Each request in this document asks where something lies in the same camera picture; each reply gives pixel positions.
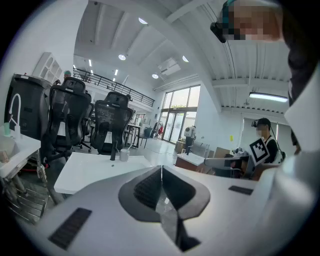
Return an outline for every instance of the white wall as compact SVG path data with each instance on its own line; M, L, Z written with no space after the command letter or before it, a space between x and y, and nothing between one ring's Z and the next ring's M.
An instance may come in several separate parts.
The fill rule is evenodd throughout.
M144 94L151 99L155 99L156 93L154 92L151 84L145 83L144 81L129 75L124 86L129 87L137 91L138 93Z
M0 125L14 73L31 75L44 52L53 53L63 71L72 71L76 36L87 4L88 0L47 3L20 29L0 71Z
M196 141L217 147L236 149L242 131L241 113L217 112L205 86L201 85L198 109L196 112Z

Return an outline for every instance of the railing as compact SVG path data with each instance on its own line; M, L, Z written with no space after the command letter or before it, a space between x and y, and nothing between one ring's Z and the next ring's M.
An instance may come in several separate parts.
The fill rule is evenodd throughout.
M114 81L111 81L108 78L105 78L101 75L92 74L90 72L87 72L85 70L81 69L73 69L73 77L80 79L84 82L103 87L105 89L118 92L124 95L130 95L131 99L136 102L144 103L150 107L154 105L154 99L137 92L136 90L130 89L129 87L126 87L125 85L121 83L117 83Z

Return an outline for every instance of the black pad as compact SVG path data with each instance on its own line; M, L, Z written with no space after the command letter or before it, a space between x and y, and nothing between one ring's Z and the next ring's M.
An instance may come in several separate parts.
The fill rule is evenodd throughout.
M77 208L48 239L60 248L67 250L91 213L91 210Z

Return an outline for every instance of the white desk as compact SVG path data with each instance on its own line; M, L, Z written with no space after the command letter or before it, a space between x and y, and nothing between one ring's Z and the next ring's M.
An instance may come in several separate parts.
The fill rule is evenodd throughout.
M15 132L10 130L13 136L15 145L13 152L9 157L9 162L0 162L0 177L11 179L20 169L27 163L29 156L36 152L41 147L40 140L30 138L25 135L20 135L20 141L17 141L14 136ZM4 135L4 127L0 126L0 135Z
M74 194L87 185L110 177L152 167L144 156L129 156L128 162L110 160L110 155L73 152L58 179L54 190L63 194Z
M187 162L189 162L190 164L193 164L195 166L199 166L201 164L204 163L205 158L193 153L189 153L189 155L187 155L186 153L183 154L177 154L176 155L178 158L181 158Z
M193 153L189 153L187 155L186 153L183 154L177 154L176 155L176 162L175 166L184 168L190 171L196 171L200 173L207 173L209 171L210 167L205 166L204 161L205 158Z

